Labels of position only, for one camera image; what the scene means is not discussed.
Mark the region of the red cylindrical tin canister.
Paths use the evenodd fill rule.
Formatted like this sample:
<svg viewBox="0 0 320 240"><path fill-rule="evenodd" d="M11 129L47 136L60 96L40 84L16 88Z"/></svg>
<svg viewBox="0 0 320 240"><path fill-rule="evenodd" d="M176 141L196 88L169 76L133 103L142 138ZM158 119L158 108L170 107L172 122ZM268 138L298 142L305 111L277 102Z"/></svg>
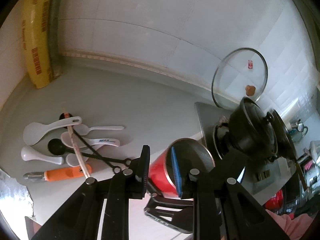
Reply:
<svg viewBox="0 0 320 240"><path fill-rule="evenodd" d="M166 197L177 198L190 170L210 172L215 166L211 153L195 139L181 138L150 165L149 178Z"/></svg>

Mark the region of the white ceramic soup spoon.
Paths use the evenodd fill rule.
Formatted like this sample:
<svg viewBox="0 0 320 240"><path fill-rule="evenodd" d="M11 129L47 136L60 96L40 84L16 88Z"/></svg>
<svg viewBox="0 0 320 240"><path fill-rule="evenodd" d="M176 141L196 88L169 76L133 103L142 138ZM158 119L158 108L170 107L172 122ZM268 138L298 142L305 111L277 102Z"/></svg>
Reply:
<svg viewBox="0 0 320 240"><path fill-rule="evenodd" d="M55 165L62 165L64 163L63 157L47 156L38 152L37 150L33 149L30 146L24 146L21 149L21 158L23 161L39 160L47 163L52 163Z"/></svg>

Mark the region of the white rice paddle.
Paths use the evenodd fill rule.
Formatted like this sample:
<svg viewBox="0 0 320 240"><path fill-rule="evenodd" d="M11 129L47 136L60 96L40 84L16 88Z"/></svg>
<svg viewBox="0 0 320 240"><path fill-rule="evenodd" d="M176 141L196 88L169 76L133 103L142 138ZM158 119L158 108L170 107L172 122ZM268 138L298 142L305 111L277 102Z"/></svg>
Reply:
<svg viewBox="0 0 320 240"><path fill-rule="evenodd" d="M68 126L79 125L82 123L82 118L74 116L71 118L61 119L51 124L41 124L32 122L28 124L23 131L23 141L26 145L32 146L38 143L47 133Z"/></svg>

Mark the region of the red container right of stove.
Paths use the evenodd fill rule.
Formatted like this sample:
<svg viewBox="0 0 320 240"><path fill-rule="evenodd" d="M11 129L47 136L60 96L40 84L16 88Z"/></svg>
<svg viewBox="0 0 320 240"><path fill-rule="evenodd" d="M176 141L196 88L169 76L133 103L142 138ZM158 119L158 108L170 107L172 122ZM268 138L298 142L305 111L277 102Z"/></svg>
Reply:
<svg viewBox="0 0 320 240"><path fill-rule="evenodd" d="M284 202L283 190L280 189L273 197L271 197L265 204L265 209L270 211L279 210Z"/></svg>

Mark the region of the aluminium foil sheet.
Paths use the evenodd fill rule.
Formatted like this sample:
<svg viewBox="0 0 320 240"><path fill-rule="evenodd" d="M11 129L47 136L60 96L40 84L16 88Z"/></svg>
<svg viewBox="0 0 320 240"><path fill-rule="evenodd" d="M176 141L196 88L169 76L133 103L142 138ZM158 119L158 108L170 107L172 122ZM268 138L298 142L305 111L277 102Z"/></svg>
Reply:
<svg viewBox="0 0 320 240"><path fill-rule="evenodd" d="M34 202L27 187L6 173L1 173L1 213L7 221L34 214Z"/></svg>

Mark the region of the black plastic spoon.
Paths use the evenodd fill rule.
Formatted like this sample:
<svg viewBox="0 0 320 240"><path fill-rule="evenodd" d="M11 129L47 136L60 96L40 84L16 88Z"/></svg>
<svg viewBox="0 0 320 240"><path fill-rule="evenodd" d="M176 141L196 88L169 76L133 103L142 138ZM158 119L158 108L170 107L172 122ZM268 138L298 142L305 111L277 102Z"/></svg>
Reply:
<svg viewBox="0 0 320 240"><path fill-rule="evenodd" d="M54 138L48 142L48 150L51 154L61 156L66 153L74 153L74 150L65 146L60 139Z"/></svg>

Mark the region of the white plastic spoon blue print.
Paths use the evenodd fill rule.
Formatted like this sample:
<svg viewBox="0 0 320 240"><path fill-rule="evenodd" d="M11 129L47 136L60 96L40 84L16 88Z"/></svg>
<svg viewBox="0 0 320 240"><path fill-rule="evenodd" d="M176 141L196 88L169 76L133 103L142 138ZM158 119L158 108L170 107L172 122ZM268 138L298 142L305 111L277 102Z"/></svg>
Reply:
<svg viewBox="0 0 320 240"><path fill-rule="evenodd" d="M68 132L64 132L61 134L60 139L62 143L67 146L72 148L72 142L69 136ZM84 142L82 142L78 137L75 137L76 144L79 146L79 148L85 148L87 147ZM108 145L108 146L114 146L114 147L119 147L120 146L120 141L117 139L112 139L112 138L102 138L102 139L88 139L84 138L84 141L88 143L90 146L95 146L95 145Z"/></svg>

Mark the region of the black clay pot with lid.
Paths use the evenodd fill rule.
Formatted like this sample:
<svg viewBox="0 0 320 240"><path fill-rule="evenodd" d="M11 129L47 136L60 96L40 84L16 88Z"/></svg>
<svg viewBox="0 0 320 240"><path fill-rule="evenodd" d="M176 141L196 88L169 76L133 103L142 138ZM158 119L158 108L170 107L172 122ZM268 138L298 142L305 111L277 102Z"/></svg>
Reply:
<svg viewBox="0 0 320 240"><path fill-rule="evenodd" d="M278 144L271 125L274 117L264 114L250 98L244 97L229 117L229 133L235 148L252 159L268 159L277 154Z"/></svg>

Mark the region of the black wok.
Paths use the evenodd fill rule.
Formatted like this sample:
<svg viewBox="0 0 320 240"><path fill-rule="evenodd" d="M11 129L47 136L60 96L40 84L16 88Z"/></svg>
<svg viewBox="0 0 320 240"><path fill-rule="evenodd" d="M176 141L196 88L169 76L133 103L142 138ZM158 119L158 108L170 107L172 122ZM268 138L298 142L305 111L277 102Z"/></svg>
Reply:
<svg viewBox="0 0 320 240"><path fill-rule="evenodd" d="M271 115L273 116L271 125L277 139L278 155L292 161L297 161L295 146L282 118L276 110L273 110Z"/></svg>

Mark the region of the wrapped disposable chopsticks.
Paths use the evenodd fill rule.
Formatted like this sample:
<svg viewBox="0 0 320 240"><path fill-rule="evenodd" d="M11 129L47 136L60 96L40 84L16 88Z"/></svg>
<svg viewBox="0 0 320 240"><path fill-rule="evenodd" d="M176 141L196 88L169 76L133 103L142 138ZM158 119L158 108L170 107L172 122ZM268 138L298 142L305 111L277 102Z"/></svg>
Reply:
<svg viewBox="0 0 320 240"><path fill-rule="evenodd" d="M69 134L69 137L70 137L70 140L71 140L71 144L72 144L72 147L73 147L73 150L75 152L75 155L76 155L76 158L79 162L79 165L83 171L83 174L85 176L85 178L89 178L90 177L90 173L86 167L86 164L82 158L82 154L80 152L80 148L78 147L77 143L76 143L76 138L75 138L75 134L74 134L74 131L73 131L73 127L72 126L68 126L67 127L67 130L68 130L68 134Z"/></svg>

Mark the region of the small white plastic spoon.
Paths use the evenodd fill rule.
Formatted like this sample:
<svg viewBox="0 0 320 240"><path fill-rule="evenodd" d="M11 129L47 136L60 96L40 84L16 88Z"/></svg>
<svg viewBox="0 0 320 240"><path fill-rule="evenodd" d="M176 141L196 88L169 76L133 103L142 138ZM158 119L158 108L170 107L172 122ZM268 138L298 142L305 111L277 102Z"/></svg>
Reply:
<svg viewBox="0 0 320 240"><path fill-rule="evenodd" d="M88 135L91 131L121 131L125 127L124 126L94 126L94 127L88 127L84 124L79 124L73 126L73 129L79 134L79 135Z"/></svg>

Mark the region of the glass pot lid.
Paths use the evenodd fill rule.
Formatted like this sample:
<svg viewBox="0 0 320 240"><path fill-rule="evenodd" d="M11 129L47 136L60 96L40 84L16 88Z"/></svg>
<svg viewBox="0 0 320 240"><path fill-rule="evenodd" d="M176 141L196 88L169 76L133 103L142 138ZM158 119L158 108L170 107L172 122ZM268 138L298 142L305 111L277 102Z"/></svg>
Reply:
<svg viewBox="0 0 320 240"><path fill-rule="evenodd" d="M211 84L215 105L235 109L243 97L257 102L268 81L268 66L263 55L253 48L239 48L219 63Z"/></svg>

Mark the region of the yellow cling film roll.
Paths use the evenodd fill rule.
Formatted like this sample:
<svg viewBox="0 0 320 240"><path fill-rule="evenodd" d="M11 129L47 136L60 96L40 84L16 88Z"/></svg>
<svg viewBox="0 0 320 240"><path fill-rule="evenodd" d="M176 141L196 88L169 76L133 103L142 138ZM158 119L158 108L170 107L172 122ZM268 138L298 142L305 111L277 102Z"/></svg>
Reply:
<svg viewBox="0 0 320 240"><path fill-rule="evenodd" d="M22 46L27 73L37 89L53 80L48 47L49 9L50 0L23 0Z"/></svg>

